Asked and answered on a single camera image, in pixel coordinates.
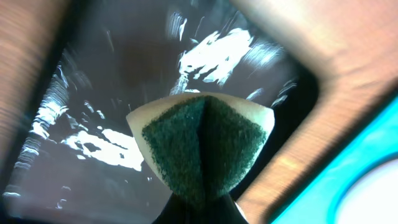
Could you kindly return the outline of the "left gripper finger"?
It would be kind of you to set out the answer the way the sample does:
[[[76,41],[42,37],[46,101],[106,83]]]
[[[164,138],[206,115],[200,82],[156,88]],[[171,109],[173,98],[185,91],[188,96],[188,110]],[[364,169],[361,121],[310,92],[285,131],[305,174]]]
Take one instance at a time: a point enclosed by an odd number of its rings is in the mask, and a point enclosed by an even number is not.
[[[153,224],[248,224],[229,194],[195,210],[172,194]]]

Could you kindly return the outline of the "green scrubbing sponge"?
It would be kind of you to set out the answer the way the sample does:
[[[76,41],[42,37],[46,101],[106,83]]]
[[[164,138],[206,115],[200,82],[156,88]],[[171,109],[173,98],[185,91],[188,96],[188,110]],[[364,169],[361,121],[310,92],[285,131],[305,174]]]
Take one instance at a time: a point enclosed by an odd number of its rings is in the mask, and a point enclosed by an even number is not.
[[[228,194],[251,170],[275,125],[274,111],[221,93],[185,93],[126,116],[155,175],[200,206]]]

